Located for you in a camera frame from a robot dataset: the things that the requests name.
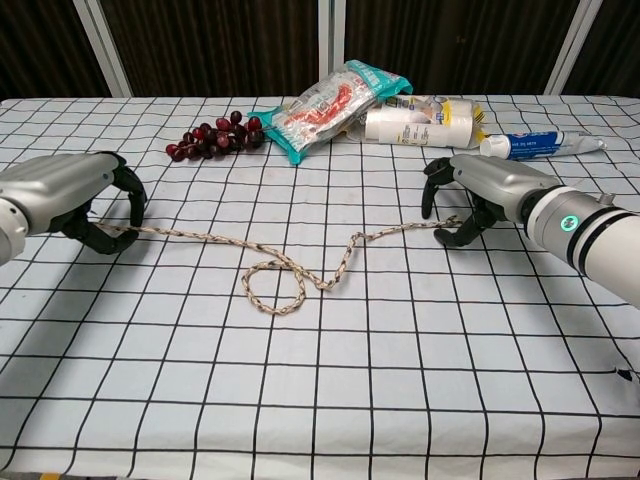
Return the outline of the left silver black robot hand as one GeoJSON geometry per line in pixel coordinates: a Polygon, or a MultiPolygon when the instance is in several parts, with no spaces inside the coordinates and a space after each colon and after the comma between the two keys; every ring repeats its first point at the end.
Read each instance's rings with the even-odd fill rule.
{"type": "Polygon", "coordinates": [[[44,233],[61,233],[99,254],[120,253],[137,240],[146,201],[143,183],[115,152],[39,156],[9,167],[1,172],[1,263],[44,233]],[[130,203],[130,227],[116,237],[88,218],[93,200],[110,186],[130,203]]]}

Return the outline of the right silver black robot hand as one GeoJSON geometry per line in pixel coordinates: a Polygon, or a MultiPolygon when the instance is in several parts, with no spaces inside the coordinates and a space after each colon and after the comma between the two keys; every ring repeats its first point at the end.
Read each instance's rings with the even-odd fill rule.
{"type": "Polygon", "coordinates": [[[455,231],[438,228],[436,240],[445,247],[471,244],[497,222],[525,224],[534,203],[561,186],[550,175],[519,162],[471,154],[457,154],[431,161],[423,170],[426,183],[421,214],[430,217],[440,187],[458,183],[471,195],[473,211],[455,231]]]}

